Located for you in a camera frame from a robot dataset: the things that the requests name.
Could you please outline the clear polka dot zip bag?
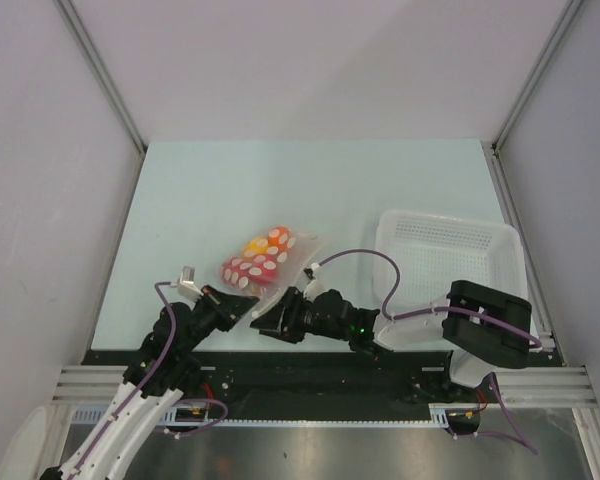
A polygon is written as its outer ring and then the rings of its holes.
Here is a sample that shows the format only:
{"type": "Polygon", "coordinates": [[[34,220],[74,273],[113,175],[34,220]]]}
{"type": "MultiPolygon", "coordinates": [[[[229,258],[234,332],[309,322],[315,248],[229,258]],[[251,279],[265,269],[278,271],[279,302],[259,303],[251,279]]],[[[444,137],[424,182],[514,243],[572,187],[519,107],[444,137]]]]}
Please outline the clear polka dot zip bag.
{"type": "Polygon", "coordinates": [[[327,244],[324,236],[275,225],[227,257],[218,269],[219,278],[234,293],[258,298],[250,313],[255,320],[297,284],[327,244]]]}

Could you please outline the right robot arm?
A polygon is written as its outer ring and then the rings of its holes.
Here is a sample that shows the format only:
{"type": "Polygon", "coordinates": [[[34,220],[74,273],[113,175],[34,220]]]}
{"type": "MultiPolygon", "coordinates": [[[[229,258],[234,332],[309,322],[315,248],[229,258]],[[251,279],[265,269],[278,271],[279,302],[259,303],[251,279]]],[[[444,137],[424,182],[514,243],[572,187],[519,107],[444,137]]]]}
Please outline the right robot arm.
{"type": "Polygon", "coordinates": [[[346,342],[358,353],[404,352],[438,340],[453,348],[441,376],[443,393],[464,401],[497,368],[524,369],[541,341],[530,333],[531,304],[520,297],[467,280],[419,309],[385,316],[354,306],[334,289],[319,293],[289,288],[250,327],[286,343],[308,334],[346,342]]]}

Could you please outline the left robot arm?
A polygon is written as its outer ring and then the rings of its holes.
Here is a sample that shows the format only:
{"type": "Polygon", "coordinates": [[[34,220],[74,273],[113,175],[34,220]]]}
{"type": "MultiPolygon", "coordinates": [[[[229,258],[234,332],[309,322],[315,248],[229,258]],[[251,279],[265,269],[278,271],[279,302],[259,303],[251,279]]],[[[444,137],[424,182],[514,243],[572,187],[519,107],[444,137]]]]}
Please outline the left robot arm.
{"type": "Polygon", "coordinates": [[[107,410],[75,453],[47,468],[43,479],[124,478],[165,413],[199,392],[201,366],[193,350],[211,333],[230,331],[259,302],[205,285],[193,289],[192,306],[171,303],[162,291],[168,285],[154,285],[163,308],[107,410]]]}

